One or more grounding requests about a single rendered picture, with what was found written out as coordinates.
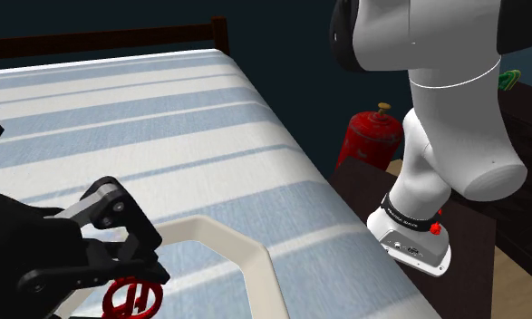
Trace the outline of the bed with striped blue cover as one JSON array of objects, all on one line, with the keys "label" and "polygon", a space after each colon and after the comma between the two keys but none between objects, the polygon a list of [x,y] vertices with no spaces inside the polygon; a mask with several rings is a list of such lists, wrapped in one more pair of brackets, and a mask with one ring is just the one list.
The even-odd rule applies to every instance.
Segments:
[{"label": "bed with striped blue cover", "polygon": [[290,319],[440,319],[217,50],[0,70],[0,124],[0,193],[66,208],[110,175],[155,224],[266,246]]}]

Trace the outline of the dark wooden chest of drawers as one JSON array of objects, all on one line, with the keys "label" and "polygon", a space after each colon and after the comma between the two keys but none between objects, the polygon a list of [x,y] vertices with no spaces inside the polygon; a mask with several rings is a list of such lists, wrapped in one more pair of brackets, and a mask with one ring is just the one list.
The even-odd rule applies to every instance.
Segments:
[{"label": "dark wooden chest of drawers", "polygon": [[532,86],[510,70],[498,78],[498,104],[509,139],[527,167],[527,178],[513,195],[491,202],[469,201],[454,192],[452,199],[497,223],[496,245],[532,276]]}]

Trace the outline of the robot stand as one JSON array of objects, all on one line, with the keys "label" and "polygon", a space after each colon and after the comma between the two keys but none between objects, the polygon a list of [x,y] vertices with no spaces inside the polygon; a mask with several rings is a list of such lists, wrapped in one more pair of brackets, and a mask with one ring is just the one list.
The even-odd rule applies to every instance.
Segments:
[{"label": "robot stand", "polygon": [[[365,222],[396,177],[355,158],[347,158],[329,183]],[[496,222],[449,200],[442,210],[452,258],[440,277],[399,264],[442,319],[491,319]]]}]

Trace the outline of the red gas cylinder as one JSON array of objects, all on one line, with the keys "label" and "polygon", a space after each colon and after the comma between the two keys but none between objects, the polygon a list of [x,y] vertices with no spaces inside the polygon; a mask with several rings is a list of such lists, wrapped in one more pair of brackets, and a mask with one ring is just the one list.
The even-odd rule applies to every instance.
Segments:
[{"label": "red gas cylinder", "polygon": [[356,113],[347,126],[336,167],[353,157],[381,170],[387,170],[399,148],[403,129],[399,121],[388,114],[389,103],[379,102],[378,111]]}]

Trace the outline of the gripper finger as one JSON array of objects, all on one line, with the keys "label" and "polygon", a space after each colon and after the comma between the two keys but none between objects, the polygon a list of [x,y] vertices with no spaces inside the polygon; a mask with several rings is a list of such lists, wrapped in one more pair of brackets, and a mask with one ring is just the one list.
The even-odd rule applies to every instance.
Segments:
[{"label": "gripper finger", "polygon": [[[82,227],[98,230],[123,227],[122,242],[85,238]],[[81,199],[47,218],[47,240],[62,250],[91,260],[156,260],[155,249],[162,238],[128,190],[114,177],[95,181]]]},{"label": "gripper finger", "polygon": [[51,287],[72,291],[104,285],[110,280],[130,276],[162,285],[170,280],[169,273],[159,262],[150,264],[140,259],[133,259],[109,261],[102,266],[35,269],[19,279],[16,292],[35,294]]}]

